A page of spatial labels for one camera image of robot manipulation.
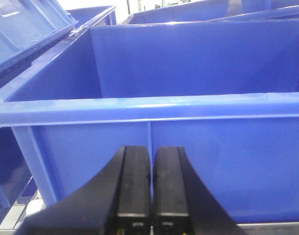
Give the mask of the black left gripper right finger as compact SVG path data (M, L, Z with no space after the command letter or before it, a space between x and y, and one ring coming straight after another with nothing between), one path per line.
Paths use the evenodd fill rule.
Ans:
M198 176L184 147L158 148L153 173L154 234L246 234Z

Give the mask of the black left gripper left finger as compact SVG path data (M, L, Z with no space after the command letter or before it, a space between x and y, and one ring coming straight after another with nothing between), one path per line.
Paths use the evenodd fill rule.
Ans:
M121 146L81 188L28 216L18 235L149 235L150 158L141 145Z

